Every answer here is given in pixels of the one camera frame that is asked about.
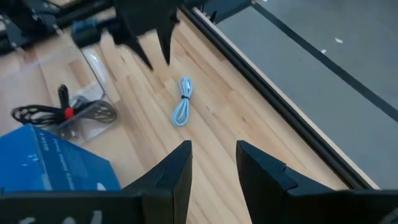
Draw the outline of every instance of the cardboard box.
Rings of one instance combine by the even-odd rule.
[[[0,188],[121,189],[109,161],[31,124],[0,138]]]

